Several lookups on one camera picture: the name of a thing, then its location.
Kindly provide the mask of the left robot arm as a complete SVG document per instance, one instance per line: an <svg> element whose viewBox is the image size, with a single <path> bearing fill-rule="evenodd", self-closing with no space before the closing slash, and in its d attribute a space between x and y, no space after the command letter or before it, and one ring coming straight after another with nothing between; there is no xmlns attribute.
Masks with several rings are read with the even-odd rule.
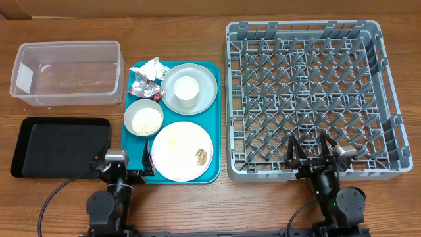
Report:
<svg viewBox="0 0 421 237"><path fill-rule="evenodd" d="M149 142L144 145L141 162L142 169L128 169L128 152L112 149L110 142L90 161L89 168L107 184L107 189L93 193L87 200L89 236L140 235L134 225L128 224L128 217L133 185L145 184L148 176L155 176Z"/></svg>

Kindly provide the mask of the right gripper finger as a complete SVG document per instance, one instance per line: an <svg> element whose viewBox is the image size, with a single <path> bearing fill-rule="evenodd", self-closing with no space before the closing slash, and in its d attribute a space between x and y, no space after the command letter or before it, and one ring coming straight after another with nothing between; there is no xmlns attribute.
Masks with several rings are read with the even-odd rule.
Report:
<svg viewBox="0 0 421 237"><path fill-rule="evenodd" d="M322 148L322 157L324 159L332 158L333 160L335 160L337 158L337 153L335 151L329 152L327 143L329 143L333 148L339 145L332 137L327 135L325 132L321 132L320 144Z"/></svg>
<svg viewBox="0 0 421 237"><path fill-rule="evenodd" d="M298 140L294 135L290 135L288 139L288 149L286 161L293 161L298 159L306 159L305 152L299 145Z"/></svg>

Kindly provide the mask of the brown food scrap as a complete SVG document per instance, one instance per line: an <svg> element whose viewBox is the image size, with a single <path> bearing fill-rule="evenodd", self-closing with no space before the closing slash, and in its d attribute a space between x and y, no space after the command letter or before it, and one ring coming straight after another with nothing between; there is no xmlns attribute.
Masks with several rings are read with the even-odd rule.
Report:
<svg viewBox="0 0 421 237"><path fill-rule="evenodd" d="M204 149L198 149L195 156L196 156L196 163L198 165L205 165L207 163L208 155Z"/></svg>

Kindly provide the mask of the grey bowl with rice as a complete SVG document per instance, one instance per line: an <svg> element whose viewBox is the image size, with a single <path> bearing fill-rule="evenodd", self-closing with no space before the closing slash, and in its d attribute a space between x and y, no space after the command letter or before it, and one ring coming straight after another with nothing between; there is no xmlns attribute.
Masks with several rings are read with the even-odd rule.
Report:
<svg viewBox="0 0 421 237"><path fill-rule="evenodd" d="M161 106L148 99L133 102L124 113L124 126L135 136L148 137L156 134L163 121Z"/></svg>

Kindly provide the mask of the grey round plate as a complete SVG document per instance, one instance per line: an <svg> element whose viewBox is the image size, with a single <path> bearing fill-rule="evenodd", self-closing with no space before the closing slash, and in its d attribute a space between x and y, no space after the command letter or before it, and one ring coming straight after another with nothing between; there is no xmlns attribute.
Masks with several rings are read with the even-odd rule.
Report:
<svg viewBox="0 0 421 237"><path fill-rule="evenodd" d="M182 76L191 76L199 84L200 90L197 102L192 107L184 107L174 94L174 83ZM195 115L208 109L218 95L216 77L204 66L195 63L182 63L171 68L164 76L161 87L166 92L164 104L172 111L181 115Z"/></svg>

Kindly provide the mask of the pink round plate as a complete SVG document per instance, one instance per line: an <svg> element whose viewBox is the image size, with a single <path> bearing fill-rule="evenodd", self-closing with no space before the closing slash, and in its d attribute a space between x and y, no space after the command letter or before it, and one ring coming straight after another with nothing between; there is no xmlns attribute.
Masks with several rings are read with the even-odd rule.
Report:
<svg viewBox="0 0 421 237"><path fill-rule="evenodd" d="M166 130L173 127L177 132L176 145L170 146ZM196 163L198 149L207 152L205 165ZM189 182L205 173L213 158L213 142L204 128L192 122L173 122L165 126L156 136L151 148L151 158L156 170L165 178L175 182Z"/></svg>

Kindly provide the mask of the yellow plastic spoon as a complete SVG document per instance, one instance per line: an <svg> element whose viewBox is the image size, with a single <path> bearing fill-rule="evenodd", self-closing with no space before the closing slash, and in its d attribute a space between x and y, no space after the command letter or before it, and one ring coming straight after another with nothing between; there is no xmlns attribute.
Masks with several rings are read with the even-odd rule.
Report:
<svg viewBox="0 0 421 237"><path fill-rule="evenodd" d="M170 145L170 146L176 145L177 132L175 131L175 129L173 127L169 127L166 130L166 139L167 139L168 145Z"/></svg>

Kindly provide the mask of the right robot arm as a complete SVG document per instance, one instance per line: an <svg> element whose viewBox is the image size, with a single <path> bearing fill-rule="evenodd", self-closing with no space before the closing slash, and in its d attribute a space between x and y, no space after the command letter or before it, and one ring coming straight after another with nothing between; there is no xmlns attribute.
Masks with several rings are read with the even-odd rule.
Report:
<svg viewBox="0 0 421 237"><path fill-rule="evenodd" d="M307 188L316 199L298 209L290 218L287 228L281 231L286 236L369 236L368 229L362 229L366 194L357 187L341 188L340 174L346 171L357 154L353 146L342 146L326 133L320 134L322 154L309 159L295 136L288 142L285 166L297 170L297 180L306 180ZM298 214L308 207L319 204L323 220L311 228L292 228Z"/></svg>

